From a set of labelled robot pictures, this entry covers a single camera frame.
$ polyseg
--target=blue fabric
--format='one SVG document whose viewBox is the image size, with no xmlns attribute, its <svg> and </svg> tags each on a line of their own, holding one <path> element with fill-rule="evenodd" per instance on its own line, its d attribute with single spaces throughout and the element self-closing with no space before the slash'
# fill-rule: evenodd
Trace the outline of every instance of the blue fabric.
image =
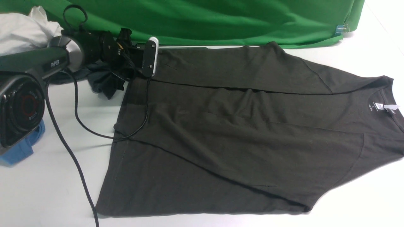
<svg viewBox="0 0 404 227">
<path fill-rule="evenodd" d="M 0 159 L 5 161 L 9 165 L 14 165 L 26 159 L 27 157 L 29 157 L 34 153 L 34 151 L 32 150 L 32 146 L 36 142 L 38 142 L 38 140 L 41 138 L 44 132 L 45 132 L 45 124 L 44 121 L 42 120 L 36 130 L 34 130 L 29 136 L 21 140 L 21 142 L 19 142 L 11 149 L 9 149 L 6 153 L 4 153 L 2 156 L 0 156 Z"/>
</svg>

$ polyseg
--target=shirt seam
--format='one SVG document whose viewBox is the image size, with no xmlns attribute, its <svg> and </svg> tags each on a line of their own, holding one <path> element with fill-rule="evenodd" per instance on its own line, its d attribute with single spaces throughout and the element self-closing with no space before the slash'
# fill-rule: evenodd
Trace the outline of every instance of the shirt seam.
<svg viewBox="0 0 404 227">
<path fill-rule="evenodd" d="M 312 73 L 314 73 L 314 74 L 316 74 L 316 75 L 318 76 L 318 78 L 319 78 L 320 81 L 324 84 L 324 86 L 327 88 L 327 90 L 328 90 L 331 94 L 333 94 L 331 88 L 324 82 L 324 80 L 320 77 L 320 75 L 319 75 L 316 71 L 312 70 L 312 69 L 308 66 L 308 64 L 304 62 L 303 59 L 301 59 L 301 58 L 299 58 L 299 59 L 303 62 L 303 64 L 305 64 L 305 66 L 306 66 Z"/>
<path fill-rule="evenodd" d="M 349 173 L 352 172 L 352 169 L 355 167 L 355 165 L 357 164 L 359 158 L 362 156 L 363 153 L 363 148 L 365 146 L 365 134 L 362 133 L 362 147 L 360 149 L 360 153 L 358 155 L 358 157 L 356 158 L 356 160 L 353 162 L 353 164 L 351 165 L 351 167 L 348 169 L 348 171 L 341 177 L 341 179 L 339 179 L 335 184 L 332 185 L 332 187 L 329 189 L 333 189 L 336 185 L 338 185 Z"/>
</svg>

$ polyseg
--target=green cloth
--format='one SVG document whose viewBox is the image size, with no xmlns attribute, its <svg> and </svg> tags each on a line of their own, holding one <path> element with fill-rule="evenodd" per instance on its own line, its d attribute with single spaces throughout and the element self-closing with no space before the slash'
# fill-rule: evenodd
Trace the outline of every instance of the green cloth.
<svg viewBox="0 0 404 227">
<path fill-rule="evenodd" d="M 133 30 L 132 39 L 156 36 L 162 45 L 262 45 L 283 48 L 329 46 L 342 39 L 337 25 L 357 28 L 364 0 L 0 0 L 0 12 L 29 13 L 43 6 L 48 18 L 64 26 L 62 13 L 79 4 L 88 13 L 87 29 Z M 79 10 L 67 13 L 75 25 Z"/>
</svg>

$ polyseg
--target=black cable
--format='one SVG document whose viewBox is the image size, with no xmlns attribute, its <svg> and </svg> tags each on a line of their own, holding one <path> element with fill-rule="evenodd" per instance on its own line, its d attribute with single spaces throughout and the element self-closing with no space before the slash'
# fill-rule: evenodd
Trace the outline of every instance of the black cable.
<svg viewBox="0 0 404 227">
<path fill-rule="evenodd" d="M 63 138 L 63 135 L 60 132 L 59 126 L 56 123 L 55 116 L 53 115 L 53 111 L 52 111 L 52 108 L 51 108 L 51 103 L 49 102 L 49 89 L 48 88 L 49 88 L 50 81 L 51 80 L 47 80 L 47 82 L 46 82 L 46 98 L 45 98 L 46 105 L 48 107 L 48 112 L 49 112 L 49 115 L 50 115 L 50 119 L 52 120 L 53 126 L 55 127 L 56 133 L 59 136 L 60 141 L 62 141 L 63 145 L 65 146 L 66 150 L 69 152 L 70 156 L 73 159 L 73 162 L 75 163 L 75 165 L 77 167 L 78 173 L 80 175 L 81 182 L 83 183 L 84 192 L 86 193 L 88 202 L 90 203 L 90 206 L 91 206 L 91 210 L 93 211 L 94 220 L 95 220 L 95 226 L 99 227 L 97 212 L 95 210 L 94 203 L 91 200 L 90 193 L 89 193 L 88 188 L 87 188 L 86 180 L 84 179 L 83 171 L 81 170 L 80 164 L 78 163 L 77 158 L 74 155 L 73 151 L 70 149 L 70 147 L 67 144 L 65 138 Z"/>
<path fill-rule="evenodd" d="M 80 120 L 79 116 L 78 116 L 78 86 L 77 86 L 77 80 L 76 78 L 68 71 L 65 71 L 65 73 L 67 75 L 69 75 L 72 79 L 73 79 L 73 83 L 74 83 L 74 115 L 76 116 L 76 120 L 78 121 L 78 123 L 88 132 L 99 136 L 99 137 L 103 137 L 103 138 L 107 138 L 107 139 L 116 139 L 116 140 L 125 140 L 125 139 L 129 139 L 130 137 L 132 137 L 133 135 L 135 135 L 136 133 L 138 133 L 143 126 L 146 124 L 147 119 L 149 117 L 149 101 L 148 101 L 148 94 L 149 94 L 149 85 L 150 85 L 150 80 L 151 78 L 147 79 L 147 85 L 146 85 L 146 104 L 145 104 L 145 119 L 143 120 L 143 123 L 131 134 L 124 136 L 124 137 L 110 137 L 110 136 L 106 136 L 106 135 L 102 135 L 99 133 L 94 132 L 93 130 L 87 128 L 87 126 L 85 126 L 83 124 L 83 122 Z"/>
<path fill-rule="evenodd" d="M 79 24 L 79 31 L 80 32 L 85 32 L 86 30 L 85 30 L 85 28 L 84 28 L 84 24 L 87 22 L 87 20 L 88 20 L 88 15 L 87 15 L 87 12 L 83 9 L 83 7 L 81 7 L 81 6 L 79 6 L 79 5 L 74 5 L 74 4 L 72 4 L 72 5 L 68 5 L 66 8 L 65 8 L 65 10 L 63 11 L 63 20 L 64 20 L 64 22 L 66 23 L 66 25 L 68 26 L 68 28 L 70 29 L 70 32 L 74 32 L 74 29 L 72 28 L 72 26 L 71 26 L 71 24 L 66 20 L 66 11 L 68 10 L 68 9 L 71 9 L 71 8 L 76 8 L 76 9 L 79 9 L 79 10 L 81 10 L 82 12 L 83 12 L 83 14 L 84 14 L 84 21 L 82 21 L 82 22 L 80 22 L 80 24 Z"/>
</svg>

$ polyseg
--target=clothing label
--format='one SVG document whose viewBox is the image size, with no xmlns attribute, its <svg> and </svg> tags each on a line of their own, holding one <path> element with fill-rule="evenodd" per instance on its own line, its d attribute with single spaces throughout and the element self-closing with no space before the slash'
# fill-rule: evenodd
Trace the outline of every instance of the clothing label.
<svg viewBox="0 0 404 227">
<path fill-rule="evenodd" d="M 384 108 L 386 109 L 392 109 L 392 110 L 396 110 L 398 109 L 400 106 L 399 105 L 385 105 Z"/>
<path fill-rule="evenodd" d="M 377 109 L 384 110 L 384 105 L 382 103 L 375 103 Z"/>
</svg>

